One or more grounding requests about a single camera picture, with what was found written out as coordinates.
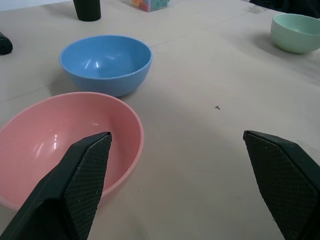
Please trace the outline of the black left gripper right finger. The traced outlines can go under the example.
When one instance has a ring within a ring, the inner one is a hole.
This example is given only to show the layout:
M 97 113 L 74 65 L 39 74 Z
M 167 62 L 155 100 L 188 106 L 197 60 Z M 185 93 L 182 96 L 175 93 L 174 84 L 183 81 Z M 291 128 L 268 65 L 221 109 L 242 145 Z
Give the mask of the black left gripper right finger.
M 320 240 L 320 165 L 298 144 L 243 133 L 259 192 L 285 240 Z

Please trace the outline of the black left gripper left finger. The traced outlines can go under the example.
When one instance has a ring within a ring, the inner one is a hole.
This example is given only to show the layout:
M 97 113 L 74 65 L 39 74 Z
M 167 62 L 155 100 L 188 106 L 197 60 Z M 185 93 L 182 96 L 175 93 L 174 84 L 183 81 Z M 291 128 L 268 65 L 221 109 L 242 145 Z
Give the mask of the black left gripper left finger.
M 87 240 L 101 200 L 110 132 L 73 143 L 35 186 L 0 240 Z

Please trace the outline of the pink bowl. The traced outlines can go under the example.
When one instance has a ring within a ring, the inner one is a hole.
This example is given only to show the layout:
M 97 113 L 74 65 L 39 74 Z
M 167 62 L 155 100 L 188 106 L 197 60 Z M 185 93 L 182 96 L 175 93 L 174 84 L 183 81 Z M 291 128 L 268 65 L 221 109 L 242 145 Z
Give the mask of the pink bowl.
M 104 204 L 127 181 L 144 146 L 144 130 L 125 102 L 97 92 L 70 92 L 38 102 L 0 128 L 0 204 L 17 211 L 75 142 L 112 135 Z

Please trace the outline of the blue bowl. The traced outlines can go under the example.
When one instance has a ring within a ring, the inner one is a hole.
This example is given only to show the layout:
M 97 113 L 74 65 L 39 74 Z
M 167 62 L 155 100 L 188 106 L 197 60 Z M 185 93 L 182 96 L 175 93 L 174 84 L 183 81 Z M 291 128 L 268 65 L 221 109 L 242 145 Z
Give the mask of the blue bowl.
M 122 97 L 146 79 L 153 60 L 149 46 L 123 35 L 97 35 L 77 40 L 60 53 L 59 63 L 82 91 Z

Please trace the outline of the green bowl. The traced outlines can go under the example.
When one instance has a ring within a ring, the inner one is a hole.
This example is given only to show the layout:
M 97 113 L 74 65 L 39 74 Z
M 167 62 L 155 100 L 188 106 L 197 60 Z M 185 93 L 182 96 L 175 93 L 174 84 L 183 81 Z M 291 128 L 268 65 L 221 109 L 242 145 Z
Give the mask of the green bowl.
M 320 19 L 291 13 L 273 17 L 270 36 L 280 49 L 293 54 L 309 54 L 320 49 Z

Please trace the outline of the black ribbed object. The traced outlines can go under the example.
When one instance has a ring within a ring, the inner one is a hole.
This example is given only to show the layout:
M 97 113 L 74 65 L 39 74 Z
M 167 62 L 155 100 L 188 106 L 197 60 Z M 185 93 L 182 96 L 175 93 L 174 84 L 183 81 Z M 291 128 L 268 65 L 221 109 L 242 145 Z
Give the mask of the black ribbed object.
M 13 51 L 13 44 L 4 34 L 0 32 L 0 56 L 10 54 Z

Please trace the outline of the black cup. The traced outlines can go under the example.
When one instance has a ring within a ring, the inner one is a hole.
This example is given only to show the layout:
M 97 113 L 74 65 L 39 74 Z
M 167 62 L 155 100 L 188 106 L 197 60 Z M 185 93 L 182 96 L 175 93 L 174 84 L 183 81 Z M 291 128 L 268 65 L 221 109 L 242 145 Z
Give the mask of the black cup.
M 101 19 L 100 0 L 72 0 L 77 17 L 83 22 L 94 22 Z

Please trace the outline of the clear box of coloured blocks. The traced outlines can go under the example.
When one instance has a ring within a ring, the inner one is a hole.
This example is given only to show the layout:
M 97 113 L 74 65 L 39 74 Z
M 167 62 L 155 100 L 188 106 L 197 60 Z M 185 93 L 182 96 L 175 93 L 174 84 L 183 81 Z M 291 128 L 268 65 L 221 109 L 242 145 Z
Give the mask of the clear box of coloured blocks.
M 147 13 L 168 8 L 174 3 L 174 0 L 120 0 L 120 1 L 124 4 L 127 4 L 136 9 L 140 9 Z

